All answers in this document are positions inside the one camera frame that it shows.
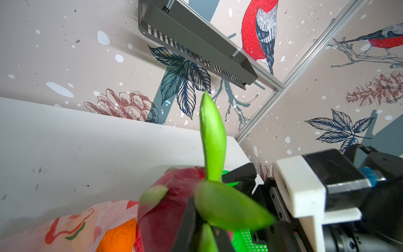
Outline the red green dragon fruit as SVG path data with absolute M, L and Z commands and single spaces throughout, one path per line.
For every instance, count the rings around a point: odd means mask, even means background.
M 222 181 L 227 136 L 208 93 L 200 105 L 200 133 L 205 165 L 167 170 L 139 199 L 138 228 L 145 252 L 170 252 L 189 197 L 195 200 L 194 252 L 219 252 L 212 226 L 228 232 L 258 231 L 275 223 L 263 206 Z

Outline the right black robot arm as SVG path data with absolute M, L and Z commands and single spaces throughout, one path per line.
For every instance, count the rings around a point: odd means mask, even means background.
M 400 252 L 403 160 L 355 144 L 276 162 L 264 184 L 248 163 L 223 181 L 249 195 L 277 221 L 233 237 L 238 252 Z

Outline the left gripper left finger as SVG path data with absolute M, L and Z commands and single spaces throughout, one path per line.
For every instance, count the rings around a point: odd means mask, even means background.
M 171 252 L 193 252 L 197 231 L 195 200 L 189 197 Z

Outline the pink plastic bag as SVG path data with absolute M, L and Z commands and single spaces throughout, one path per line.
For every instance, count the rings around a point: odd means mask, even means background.
M 137 201 L 94 205 L 1 240 L 2 252 L 96 252 L 108 230 L 137 219 Z

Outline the green plastic basket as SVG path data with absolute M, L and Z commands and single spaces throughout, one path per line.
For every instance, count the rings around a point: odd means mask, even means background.
M 254 182 L 250 181 L 248 177 L 238 178 L 232 182 L 233 173 L 235 170 L 222 172 L 222 181 L 228 186 L 233 187 L 240 192 L 252 197 L 259 185 L 264 182 L 259 174 L 255 173 Z M 250 230 L 235 231 L 233 233 L 232 245 L 236 252 L 267 252 L 266 244 L 257 244 L 254 242 L 255 233 Z

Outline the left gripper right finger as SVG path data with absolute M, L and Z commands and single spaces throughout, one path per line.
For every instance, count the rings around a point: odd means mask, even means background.
M 219 252 L 235 252 L 232 241 L 226 230 L 212 226 L 212 231 Z

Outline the orange round fruit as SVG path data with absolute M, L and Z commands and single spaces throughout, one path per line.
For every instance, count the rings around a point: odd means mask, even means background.
M 96 252 L 131 252 L 133 251 L 137 231 L 135 218 L 108 230 Z

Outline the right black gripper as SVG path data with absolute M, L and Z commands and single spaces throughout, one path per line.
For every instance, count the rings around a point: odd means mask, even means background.
M 253 164 L 247 163 L 235 169 L 235 172 L 232 174 L 232 182 L 240 179 L 242 176 L 248 177 L 251 182 L 254 182 L 255 173 L 257 172 Z M 268 252 L 301 252 L 302 240 L 300 234 L 281 202 L 275 181 L 271 179 L 263 185 L 259 185 L 250 198 L 263 206 L 276 219 L 274 224 L 263 230 L 250 230 L 256 234 L 254 242 L 257 244 L 266 244 Z

